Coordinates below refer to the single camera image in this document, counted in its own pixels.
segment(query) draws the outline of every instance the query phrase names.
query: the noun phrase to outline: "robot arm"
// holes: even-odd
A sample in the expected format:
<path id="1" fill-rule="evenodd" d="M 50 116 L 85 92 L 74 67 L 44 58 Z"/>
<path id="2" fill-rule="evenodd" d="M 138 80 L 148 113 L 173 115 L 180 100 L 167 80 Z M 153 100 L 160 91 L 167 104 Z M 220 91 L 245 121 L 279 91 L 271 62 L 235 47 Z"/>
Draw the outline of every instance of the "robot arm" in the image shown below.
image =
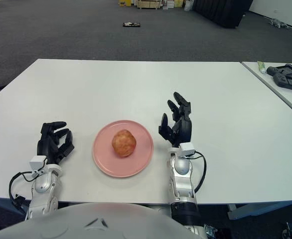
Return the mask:
<path id="1" fill-rule="evenodd" d="M 41 130 L 42 136 L 37 144 L 37 156 L 30 161 L 32 171 L 17 173 L 10 181 L 10 199 L 21 212 L 23 212 L 21 205 L 25 198 L 22 196 L 14 198 L 12 196 L 12 183 L 20 175 L 28 182 L 33 181 L 32 200 L 26 218 L 39 217 L 58 208 L 57 195 L 61 187 L 59 178 L 62 175 L 62 169 L 58 164 L 74 149 L 72 132 L 68 128 L 54 132 L 65 126 L 66 123 L 62 121 L 44 123 Z M 58 147 L 60 138 L 65 135 L 65 142 Z M 33 178 L 31 180 L 26 179 L 25 174 L 27 173 L 32 174 Z"/>
<path id="2" fill-rule="evenodd" d="M 204 156 L 197 152 L 191 143 L 191 104 L 187 102 L 179 93 L 175 92 L 174 98 L 179 104 L 179 108 L 168 101 L 168 106 L 172 111 L 172 118 L 175 124 L 172 128 L 168 126 L 167 115 L 163 114 L 161 125 L 158 128 L 159 134 L 172 144 L 168 149 L 170 159 L 168 167 L 170 171 L 169 179 L 169 200 L 171 207 L 171 216 L 174 220 L 188 227 L 190 230 L 196 230 L 200 225 L 200 215 L 197 206 L 195 192 L 200 188 L 206 172 L 206 161 Z M 191 160 L 197 159 L 195 154 L 204 158 L 204 174 L 199 185 L 194 189 L 191 182 L 192 163 Z"/>

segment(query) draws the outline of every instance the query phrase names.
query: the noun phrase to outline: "food on plate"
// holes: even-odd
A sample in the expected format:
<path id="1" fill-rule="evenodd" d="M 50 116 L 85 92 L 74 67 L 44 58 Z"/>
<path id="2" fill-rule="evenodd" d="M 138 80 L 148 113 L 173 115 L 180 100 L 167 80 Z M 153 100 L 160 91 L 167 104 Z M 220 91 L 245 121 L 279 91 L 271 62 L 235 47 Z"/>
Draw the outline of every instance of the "food on plate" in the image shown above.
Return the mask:
<path id="1" fill-rule="evenodd" d="M 112 146 L 116 154 L 120 157 L 127 157 L 131 155 L 136 147 L 136 139 L 127 129 L 118 131 L 113 140 Z"/>

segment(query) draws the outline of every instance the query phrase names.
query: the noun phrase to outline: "white wall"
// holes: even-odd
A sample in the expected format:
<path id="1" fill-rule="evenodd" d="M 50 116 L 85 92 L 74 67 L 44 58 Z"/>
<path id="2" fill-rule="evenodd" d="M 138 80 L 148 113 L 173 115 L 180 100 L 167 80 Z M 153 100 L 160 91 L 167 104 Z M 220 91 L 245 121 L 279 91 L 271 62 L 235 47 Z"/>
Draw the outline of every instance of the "white wall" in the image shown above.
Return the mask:
<path id="1" fill-rule="evenodd" d="M 254 0 L 250 11 L 277 18 L 292 26 L 292 0 Z"/>

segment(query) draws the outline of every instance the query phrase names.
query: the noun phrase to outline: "white table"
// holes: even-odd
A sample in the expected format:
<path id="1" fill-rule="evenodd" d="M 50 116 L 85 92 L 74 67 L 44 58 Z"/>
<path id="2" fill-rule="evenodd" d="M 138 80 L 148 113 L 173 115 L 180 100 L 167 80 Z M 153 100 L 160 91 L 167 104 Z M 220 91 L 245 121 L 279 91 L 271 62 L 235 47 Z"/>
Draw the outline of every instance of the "white table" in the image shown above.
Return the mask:
<path id="1" fill-rule="evenodd" d="M 61 163 L 60 201 L 168 202 L 170 146 L 158 134 L 178 91 L 191 101 L 192 142 L 207 159 L 200 204 L 292 200 L 292 110 L 239 62 L 125 62 L 39 59 L 0 92 L 0 198 L 29 170 L 44 122 L 63 120 L 74 151 Z M 154 141 L 149 166 L 112 178 L 92 160 L 98 131 L 116 120 L 143 124 Z M 202 174 L 194 163 L 193 182 Z M 12 190 L 31 199 L 22 178 Z"/>
<path id="2" fill-rule="evenodd" d="M 256 62 L 243 62 L 242 64 L 292 108 L 292 90 L 277 86 L 273 81 L 272 76 L 267 73 L 262 74 L 259 71 L 258 64 Z M 284 66 L 285 64 L 286 63 L 265 62 L 265 67 L 267 69 L 269 66 L 277 67 Z"/>

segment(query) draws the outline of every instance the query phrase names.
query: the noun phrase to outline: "pink plate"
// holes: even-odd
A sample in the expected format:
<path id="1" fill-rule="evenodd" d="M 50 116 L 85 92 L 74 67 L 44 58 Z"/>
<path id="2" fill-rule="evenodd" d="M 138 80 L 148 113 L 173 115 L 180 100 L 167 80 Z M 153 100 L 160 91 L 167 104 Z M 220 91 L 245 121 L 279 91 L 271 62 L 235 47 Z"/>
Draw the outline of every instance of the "pink plate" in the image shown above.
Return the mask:
<path id="1" fill-rule="evenodd" d="M 137 142 L 134 152 L 124 158 L 119 157 L 112 147 L 114 135 L 122 129 L 129 130 Z M 151 160 L 153 149 L 151 135 L 144 126 L 134 121 L 120 120 L 108 124 L 97 134 L 93 144 L 93 159 L 104 173 L 125 178 L 146 168 Z"/>

